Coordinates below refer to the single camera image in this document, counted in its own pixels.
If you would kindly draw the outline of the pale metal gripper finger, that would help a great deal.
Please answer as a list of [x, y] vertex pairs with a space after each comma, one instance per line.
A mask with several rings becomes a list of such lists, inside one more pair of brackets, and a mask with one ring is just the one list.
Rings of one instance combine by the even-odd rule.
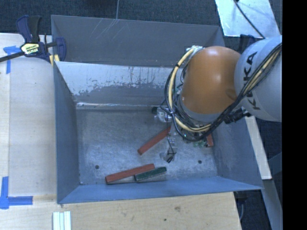
[[168, 149], [166, 152], [160, 153], [160, 158], [165, 161], [171, 161], [172, 160], [172, 145], [170, 143], [169, 138], [167, 138], [167, 143], [168, 143]]
[[167, 150], [167, 162], [170, 163], [174, 160], [175, 155], [177, 153], [177, 144], [172, 138], [168, 138], [167, 141], [169, 145], [169, 148]]

